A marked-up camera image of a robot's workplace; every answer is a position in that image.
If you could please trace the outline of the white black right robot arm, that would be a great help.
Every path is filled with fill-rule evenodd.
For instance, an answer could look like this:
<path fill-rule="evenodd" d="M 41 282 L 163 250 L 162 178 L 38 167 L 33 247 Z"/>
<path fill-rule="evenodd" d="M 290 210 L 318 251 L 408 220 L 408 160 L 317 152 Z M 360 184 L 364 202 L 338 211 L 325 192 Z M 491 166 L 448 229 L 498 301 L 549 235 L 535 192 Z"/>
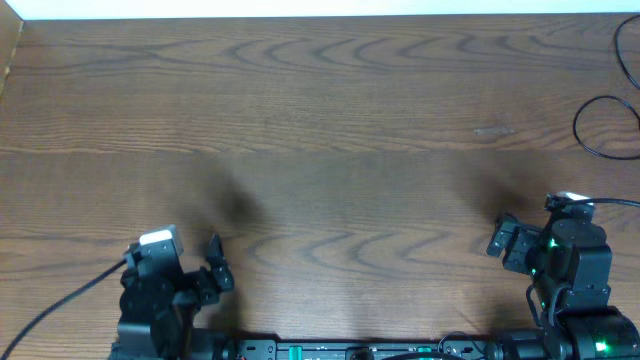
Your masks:
<path fill-rule="evenodd" d="M 525 297 L 537 328 L 504 333 L 486 346 L 488 359 L 639 357 L 639 331 L 609 304 L 613 253 L 592 218 L 554 212 L 539 228 L 498 217 L 487 254 L 530 277 Z"/>

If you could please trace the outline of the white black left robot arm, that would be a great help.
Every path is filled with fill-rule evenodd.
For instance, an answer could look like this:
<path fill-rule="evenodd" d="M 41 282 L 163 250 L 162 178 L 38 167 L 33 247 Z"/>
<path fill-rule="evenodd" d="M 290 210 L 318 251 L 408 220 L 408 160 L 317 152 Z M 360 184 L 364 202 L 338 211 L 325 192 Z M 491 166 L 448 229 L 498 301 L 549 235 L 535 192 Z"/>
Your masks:
<path fill-rule="evenodd" d="M 111 359 L 227 359 L 234 350 L 224 337 L 193 325 L 205 306 L 234 289 L 234 278 L 218 234 L 207 246 L 208 267 L 186 272 L 173 228 L 144 234 L 124 254 L 121 316 Z"/>

